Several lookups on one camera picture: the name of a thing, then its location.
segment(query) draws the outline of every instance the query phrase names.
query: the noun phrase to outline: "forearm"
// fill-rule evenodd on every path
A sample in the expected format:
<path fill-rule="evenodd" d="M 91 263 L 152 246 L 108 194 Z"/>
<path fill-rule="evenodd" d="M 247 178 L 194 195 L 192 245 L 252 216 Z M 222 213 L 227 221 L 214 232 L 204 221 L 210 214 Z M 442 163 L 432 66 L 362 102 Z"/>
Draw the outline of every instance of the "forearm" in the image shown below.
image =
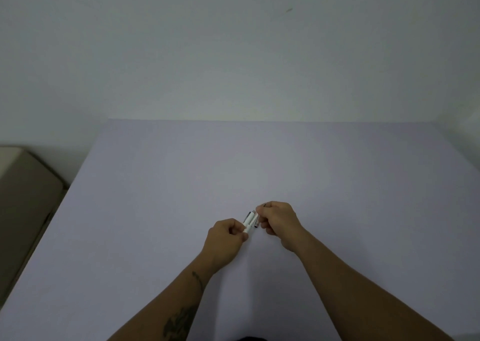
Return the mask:
<path fill-rule="evenodd" d="M 343 341 L 451 340 L 399 299 L 348 266 L 311 234 L 304 234 L 295 253 Z"/>
<path fill-rule="evenodd" d="M 210 261 L 198 255 L 109 341 L 185 340 L 213 273 Z"/>

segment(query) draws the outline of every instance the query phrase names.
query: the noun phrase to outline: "person's left hand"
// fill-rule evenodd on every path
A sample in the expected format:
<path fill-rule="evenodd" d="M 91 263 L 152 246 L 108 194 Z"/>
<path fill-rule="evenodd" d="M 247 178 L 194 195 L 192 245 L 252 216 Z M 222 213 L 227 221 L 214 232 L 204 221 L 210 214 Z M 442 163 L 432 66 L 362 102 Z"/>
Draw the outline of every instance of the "person's left hand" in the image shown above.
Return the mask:
<path fill-rule="evenodd" d="M 200 255 L 207 259 L 216 273 L 229 264 L 247 241 L 248 234 L 244 233 L 245 226 L 234 218 L 217 221 L 208 230 L 207 239 Z"/>

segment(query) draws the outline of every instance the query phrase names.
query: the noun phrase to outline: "skin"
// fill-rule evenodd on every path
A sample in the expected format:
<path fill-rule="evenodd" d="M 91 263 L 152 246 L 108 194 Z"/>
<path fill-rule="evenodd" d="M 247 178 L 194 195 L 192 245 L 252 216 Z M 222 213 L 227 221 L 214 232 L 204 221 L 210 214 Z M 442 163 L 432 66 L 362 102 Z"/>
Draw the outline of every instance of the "skin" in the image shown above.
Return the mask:
<path fill-rule="evenodd" d="M 268 202 L 256 211 L 267 234 L 298 256 L 343 341 L 452 340 L 331 252 L 303 228 L 290 204 Z M 243 229 L 232 218 L 215 223 L 200 254 L 109 340 L 185 340 L 208 281 L 248 239 Z"/>

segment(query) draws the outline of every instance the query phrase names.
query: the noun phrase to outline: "person's left arm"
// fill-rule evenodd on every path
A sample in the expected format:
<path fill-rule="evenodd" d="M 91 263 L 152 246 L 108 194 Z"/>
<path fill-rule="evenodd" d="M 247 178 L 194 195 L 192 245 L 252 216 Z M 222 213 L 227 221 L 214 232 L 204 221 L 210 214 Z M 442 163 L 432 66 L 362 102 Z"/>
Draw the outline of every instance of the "person's left arm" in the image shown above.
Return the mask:
<path fill-rule="evenodd" d="M 208 281 L 235 258 L 248 239 L 243 229 L 233 218 L 215 223 L 200 254 L 108 341 L 185 340 Z"/>

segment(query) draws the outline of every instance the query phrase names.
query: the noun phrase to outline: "black tattoo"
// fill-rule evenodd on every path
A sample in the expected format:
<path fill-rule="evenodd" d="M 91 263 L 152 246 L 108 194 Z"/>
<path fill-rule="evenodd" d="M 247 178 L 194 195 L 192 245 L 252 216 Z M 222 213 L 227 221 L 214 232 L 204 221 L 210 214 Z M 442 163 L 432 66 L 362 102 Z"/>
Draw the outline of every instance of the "black tattoo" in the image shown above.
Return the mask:
<path fill-rule="evenodd" d="M 180 312 L 171 316 L 163 327 L 163 337 L 169 337 L 169 341 L 185 341 L 197 309 L 198 304 L 195 304 L 189 308 L 182 308 Z"/>
<path fill-rule="evenodd" d="M 200 283 L 200 290 L 201 290 L 201 292 L 203 293 L 203 292 L 204 292 L 204 285 L 203 285 L 202 280 L 200 279 L 199 275 L 198 275 L 197 273 L 195 273 L 195 271 L 192 271 L 191 274 L 192 274 L 193 277 L 194 277 L 195 279 L 197 279 L 198 282 Z"/>

